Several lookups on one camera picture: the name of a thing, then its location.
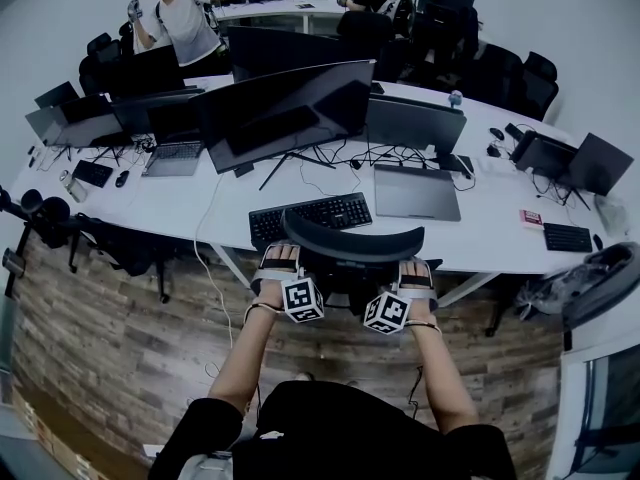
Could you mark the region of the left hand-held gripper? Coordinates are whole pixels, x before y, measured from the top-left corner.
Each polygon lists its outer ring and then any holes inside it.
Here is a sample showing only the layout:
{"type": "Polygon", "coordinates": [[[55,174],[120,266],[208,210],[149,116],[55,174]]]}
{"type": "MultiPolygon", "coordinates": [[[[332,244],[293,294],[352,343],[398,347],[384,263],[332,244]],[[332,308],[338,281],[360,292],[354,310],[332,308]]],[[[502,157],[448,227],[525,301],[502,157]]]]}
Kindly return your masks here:
{"type": "Polygon", "coordinates": [[[273,313],[285,314],[295,323],[324,318],[323,297],[310,277],[301,277],[298,272],[259,269],[254,275],[254,285],[258,286],[264,280],[279,283],[282,304],[275,306],[260,301],[252,304],[249,310],[262,307],[273,313]]]}

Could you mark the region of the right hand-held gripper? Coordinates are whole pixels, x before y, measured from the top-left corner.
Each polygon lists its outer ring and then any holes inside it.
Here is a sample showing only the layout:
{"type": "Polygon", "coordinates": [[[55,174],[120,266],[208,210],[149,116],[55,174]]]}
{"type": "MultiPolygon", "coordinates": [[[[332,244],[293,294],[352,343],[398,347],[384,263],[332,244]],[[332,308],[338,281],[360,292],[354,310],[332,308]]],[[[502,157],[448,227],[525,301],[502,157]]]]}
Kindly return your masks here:
{"type": "Polygon", "coordinates": [[[385,335],[397,333],[405,328],[411,304],[416,300],[436,302],[436,292],[426,286],[385,291],[367,305],[363,325],[385,335]]]}

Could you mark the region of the person's left hand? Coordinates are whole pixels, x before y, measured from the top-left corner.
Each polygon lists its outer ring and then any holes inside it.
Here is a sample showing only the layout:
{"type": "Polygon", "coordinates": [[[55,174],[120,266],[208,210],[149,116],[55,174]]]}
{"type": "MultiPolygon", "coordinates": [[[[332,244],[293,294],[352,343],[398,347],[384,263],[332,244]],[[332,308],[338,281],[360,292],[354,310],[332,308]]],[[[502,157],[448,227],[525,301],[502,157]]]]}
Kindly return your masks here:
{"type": "Polygon", "coordinates": [[[282,284],[298,279],[300,247],[291,243],[275,243],[267,247],[254,274],[251,290],[255,304],[264,304],[274,310],[284,307],[282,284]]]}

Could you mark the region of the person's right hand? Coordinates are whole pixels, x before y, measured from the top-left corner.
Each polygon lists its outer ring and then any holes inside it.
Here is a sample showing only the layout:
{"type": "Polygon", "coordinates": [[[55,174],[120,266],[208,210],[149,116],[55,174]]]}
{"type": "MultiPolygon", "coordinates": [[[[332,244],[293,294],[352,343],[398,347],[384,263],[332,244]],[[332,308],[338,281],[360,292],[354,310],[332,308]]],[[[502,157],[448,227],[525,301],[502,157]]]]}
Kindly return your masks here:
{"type": "Polygon", "coordinates": [[[401,262],[399,281],[398,294],[411,301],[407,322],[436,326],[438,301],[429,266],[422,260],[401,262]]]}

